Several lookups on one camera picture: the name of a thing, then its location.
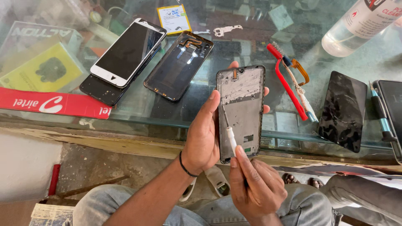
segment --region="concrete floor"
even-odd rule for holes
[[[155,157],[136,156],[132,154],[114,153],[110,151],[86,148],[78,145],[64,144],[61,156],[61,169],[56,193],[62,193],[86,186],[103,183],[105,181],[131,176],[118,184],[133,189],[140,189],[148,181],[163,170],[171,160]],[[217,165],[229,181],[229,166]],[[302,183],[307,183],[311,175],[294,173]],[[326,183],[329,177],[319,177]],[[81,199],[86,193],[69,198]],[[194,187],[194,191],[186,202],[177,205],[186,207],[200,199],[214,200],[216,194],[212,184],[202,173]]]

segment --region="phone display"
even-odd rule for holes
[[[367,85],[332,71],[318,134],[358,153],[367,96]]]
[[[178,101],[212,46],[211,41],[183,31],[145,79],[144,86],[170,101]]]
[[[396,160],[402,164],[402,149],[400,141],[402,140],[402,82],[390,80],[378,80],[373,83],[377,85],[378,93],[384,101],[384,106],[388,114],[390,129],[396,142],[391,142]]]
[[[124,87],[165,36],[165,29],[138,18],[91,67],[91,73]]]
[[[223,105],[236,144],[241,145],[249,157],[260,151],[264,86],[265,67],[262,65],[231,68],[216,74],[216,89],[221,94],[218,107],[221,163],[229,163],[234,156]]]
[[[120,88],[115,85],[112,85],[105,80],[98,78],[97,76],[90,74],[80,85],[80,90],[109,105],[109,106],[114,106],[117,104],[117,102],[120,100],[120,98],[123,96],[123,94],[128,90],[130,87],[131,83],[134,82],[134,80],[139,76],[139,74],[142,72],[142,70],[148,65],[149,61],[155,56],[156,52],[160,49],[160,44],[156,51],[148,57],[147,61],[145,61],[141,68],[138,70],[136,75],[134,75],[131,78],[131,81],[127,84],[126,87]]]

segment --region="white sandal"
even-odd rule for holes
[[[214,165],[204,172],[219,197],[227,196],[229,194],[230,185],[219,167]]]
[[[194,190],[195,180],[197,180],[197,178],[194,178],[191,184],[186,188],[184,193],[181,195],[181,198],[179,199],[180,202],[185,202],[189,199],[191,193],[193,193]]]

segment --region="jeans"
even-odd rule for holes
[[[402,191],[358,176],[335,175],[320,188],[333,208],[373,226],[402,225]],[[349,207],[356,203],[360,208]]]
[[[285,185],[287,198],[276,212],[285,226],[332,226],[335,222],[328,198],[318,189],[302,184]],[[121,185],[102,185],[88,192],[77,204],[64,225],[101,226],[127,199],[134,189]],[[236,209],[230,195],[194,203],[193,208],[175,206],[165,226],[242,226],[249,225]]]

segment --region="pcb cleaner bottle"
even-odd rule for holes
[[[325,34],[322,47],[345,57],[402,16],[402,0],[358,0]]]

